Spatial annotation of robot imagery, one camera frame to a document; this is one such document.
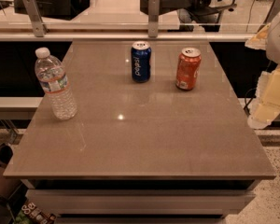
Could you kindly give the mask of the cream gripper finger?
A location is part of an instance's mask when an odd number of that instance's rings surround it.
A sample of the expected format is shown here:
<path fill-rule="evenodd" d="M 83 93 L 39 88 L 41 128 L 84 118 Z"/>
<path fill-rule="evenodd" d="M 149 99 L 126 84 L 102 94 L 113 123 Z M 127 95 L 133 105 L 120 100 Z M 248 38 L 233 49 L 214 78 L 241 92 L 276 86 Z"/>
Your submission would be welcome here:
<path fill-rule="evenodd" d="M 245 42 L 245 46 L 250 49 L 266 50 L 269 28 L 270 24 L 265 25 L 254 36 Z"/>
<path fill-rule="evenodd" d="M 259 77 L 256 98 L 251 103 L 247 123 L 252 129 L 264 129 L 280 114 L 280 65 Z"/>

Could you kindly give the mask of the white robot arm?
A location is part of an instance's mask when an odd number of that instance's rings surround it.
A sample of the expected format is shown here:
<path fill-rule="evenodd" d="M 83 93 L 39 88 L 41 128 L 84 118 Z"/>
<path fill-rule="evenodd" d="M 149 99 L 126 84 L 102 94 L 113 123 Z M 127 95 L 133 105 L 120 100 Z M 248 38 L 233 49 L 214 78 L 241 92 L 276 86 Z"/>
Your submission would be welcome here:
<path fill-rule="evenodd" d="M 251 49 L 263 49 L 277 64 L 272 72 L 263 71 L 258 80 L 247 123 L 252 129 L 264 129 L 280 114 L 280 12 L 256 35 L 245 42 Z"/>

